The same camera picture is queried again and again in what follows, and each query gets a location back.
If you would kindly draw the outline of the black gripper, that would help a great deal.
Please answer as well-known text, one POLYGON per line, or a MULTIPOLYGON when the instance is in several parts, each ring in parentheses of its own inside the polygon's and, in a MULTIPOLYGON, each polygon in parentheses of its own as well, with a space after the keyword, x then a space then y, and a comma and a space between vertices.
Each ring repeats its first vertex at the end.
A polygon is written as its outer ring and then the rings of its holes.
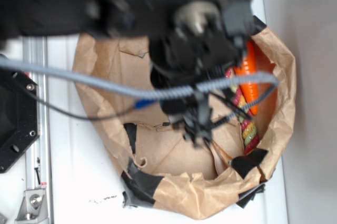
POLYGON ((194 85, 222 77, 231 67, 239 75, 254 74, 255 24, 251 0, 181 6, 173 12, 172 29, 150 39, 152 85, 156 89, 194 85))

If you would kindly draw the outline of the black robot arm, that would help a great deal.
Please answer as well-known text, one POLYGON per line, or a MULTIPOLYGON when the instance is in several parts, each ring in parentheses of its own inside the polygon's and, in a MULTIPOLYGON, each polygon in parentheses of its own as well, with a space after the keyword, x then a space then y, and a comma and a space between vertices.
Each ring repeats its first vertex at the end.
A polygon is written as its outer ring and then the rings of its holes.
POLYGON ((146 101, 173 115, 199 104, 192 86, 241 64, 256 31, 252 0, 1 0, 1 43, 19 36, 87 33, 94 38, 146 36, 152 91, 103 84, 1 58, 2 70, 45 73, 146 101))

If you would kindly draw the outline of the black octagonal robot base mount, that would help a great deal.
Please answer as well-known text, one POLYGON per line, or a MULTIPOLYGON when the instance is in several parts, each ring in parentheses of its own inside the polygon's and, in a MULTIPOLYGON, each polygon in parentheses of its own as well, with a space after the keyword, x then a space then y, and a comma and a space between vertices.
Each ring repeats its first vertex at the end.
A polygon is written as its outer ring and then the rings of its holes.
POLYGON ((26 73, 1 69, 1 174, 39 137, 37 90, 26 73))

